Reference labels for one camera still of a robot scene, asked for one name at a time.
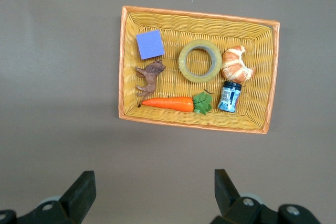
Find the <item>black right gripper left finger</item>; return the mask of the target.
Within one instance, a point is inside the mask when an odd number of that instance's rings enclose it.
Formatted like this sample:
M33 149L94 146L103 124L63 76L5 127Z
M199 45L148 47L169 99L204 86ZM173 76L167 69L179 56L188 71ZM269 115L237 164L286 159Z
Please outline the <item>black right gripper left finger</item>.
M1 210L1 223L82 223L95 198L94 171L84 171L58 200L41 203L20 217L14 210Z

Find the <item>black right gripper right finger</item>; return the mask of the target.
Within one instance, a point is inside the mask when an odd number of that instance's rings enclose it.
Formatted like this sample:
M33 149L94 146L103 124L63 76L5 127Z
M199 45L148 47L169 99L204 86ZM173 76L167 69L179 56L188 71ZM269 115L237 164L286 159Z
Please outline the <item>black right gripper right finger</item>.
M273 211L253 197L241 196L224 169L214 171L214 189L221 213L212 223L320 223L303 206L284 204Z

